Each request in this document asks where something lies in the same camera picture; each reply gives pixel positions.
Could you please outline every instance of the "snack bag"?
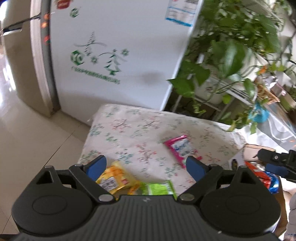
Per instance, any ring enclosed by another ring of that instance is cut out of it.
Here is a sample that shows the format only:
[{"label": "snack bag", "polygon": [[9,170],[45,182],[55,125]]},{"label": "snack bag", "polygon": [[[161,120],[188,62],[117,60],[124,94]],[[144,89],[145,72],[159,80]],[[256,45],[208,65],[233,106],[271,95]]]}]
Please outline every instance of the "snack bag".
[{"label": "snack bag", "polygon": [[270,184],[271,184],[271,178],[265,172],[263,172],[260,169],[256,168],[254,165],[252,165],[248,161],[245,161],[245,164],[261,180],[261,182],[264,184],[264,186],[267,189],[269,189]]},{"label": "snack bag", "polygon": [[270,187],[269,187],[269,191],[270,193],[274,194],[274,193],[278,193],[279,192],[279,178],[271,173],[271,172],[267,172],[264,171],[271,179],[271,183],[270,183]]},{"label": "snack bag", "polygon": [[123,188],[130,188],[136,182],[136,179],[128,174],[118,161],[113,162],[110,167],[107,167],[96,181],[97,184],[111,194]]},{"label": "snack bag", "polygon": [[142,195],[173,195],[177,199],[177,195],[170,180],[163,183],[142,183]]},{"label": "snack bag", "polygon": [[198,151],[191,145],[186,135],[170,139],[164,144],[171,150],[183,168],[186,168],[186,159],[190,155],[193,155],[199,161],[202,159],[201,156],[196,156]]},{"label": "snack bag", "polygon": [[128,195],[142,195],[143,191],[141,190],[141,182],[137,182],[135,185],[133,185],[129,191]]}]

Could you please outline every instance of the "red snack bag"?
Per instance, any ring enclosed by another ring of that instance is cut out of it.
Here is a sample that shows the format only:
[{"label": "red snack bag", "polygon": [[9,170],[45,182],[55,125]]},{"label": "red snack bag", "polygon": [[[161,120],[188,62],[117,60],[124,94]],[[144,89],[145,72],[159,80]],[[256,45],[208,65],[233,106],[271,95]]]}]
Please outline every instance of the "red snack bag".
[{"label": "red snack bag", "polygon": [[171,150],[183,168],[186,168],[186,159],[190,155],[199,161],[202,159],[201,156],[196,156],[198,151],[191,145],[186,135],[167,140],[164,144]]},{"label": "red snack bag", "polygon": [[261,182],[264,184],[264,186],[267,189],[269,189],[270,184],[271,184],[271,178],[265,172],[263,172],[260,169],[256,168],[254,165],[252,165],[248,161],[245,161],[245,164],[261,180]]}]

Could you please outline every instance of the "basket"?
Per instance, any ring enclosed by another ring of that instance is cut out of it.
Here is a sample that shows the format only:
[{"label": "basket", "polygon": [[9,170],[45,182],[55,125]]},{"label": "basket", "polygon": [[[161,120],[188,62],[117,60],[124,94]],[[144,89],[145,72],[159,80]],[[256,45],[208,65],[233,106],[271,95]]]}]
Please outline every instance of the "basket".
[{"label": "basket", "polygon": [[276,102],[280,102],[280,99],[278,97],[276,97],[268,89],[266,89],[266,87],[264,85],[259,84],[257,82],[257,80],[254,81],[254,84],[256,84],[256,86],[258,88],[257,96],[260,100],[264,100],[264,99],[268,98],[268,102],[266,104],[273,104]]}]

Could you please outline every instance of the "floral tablecloth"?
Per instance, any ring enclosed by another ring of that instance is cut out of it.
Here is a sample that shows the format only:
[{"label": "floral tablecloth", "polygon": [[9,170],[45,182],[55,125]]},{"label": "floral tablecloth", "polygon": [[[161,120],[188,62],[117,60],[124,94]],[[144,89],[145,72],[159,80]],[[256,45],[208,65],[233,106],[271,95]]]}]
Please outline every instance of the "floral tablecloth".
[{"label": "floral tablecloth", "polygon": [[171,180],[179,195],[195,181],[163,143],[187,135],[198,151],[196,157],[203,163],[228,169],[227,161],[242,148],[245,140],[239,131],[224,131],[227,128],[175,113],[107,104],[93,117],[79,163],[87,164],[105,155],[108,164],[120,161],[140,181]]}]

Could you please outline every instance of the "blue snack wrapper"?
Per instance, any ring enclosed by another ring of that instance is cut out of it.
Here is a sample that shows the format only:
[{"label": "blue snack wrapper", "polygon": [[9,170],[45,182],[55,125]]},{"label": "blue snack wrapper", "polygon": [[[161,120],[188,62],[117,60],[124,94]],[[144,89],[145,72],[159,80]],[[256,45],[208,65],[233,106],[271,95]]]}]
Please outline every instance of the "blue snack wrapper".
[{"label": "blue snack wrapper", "polygon": [[264,172],[266,173],[266,175],[268,175],[271,178],[271,183],[270,183],[270,188],[269,188],[270,193],[272,193],[272,194],[278,193],[278,191],[279,191],[278,177],[271,172],[267,172],[267,171],[264,171]]}]

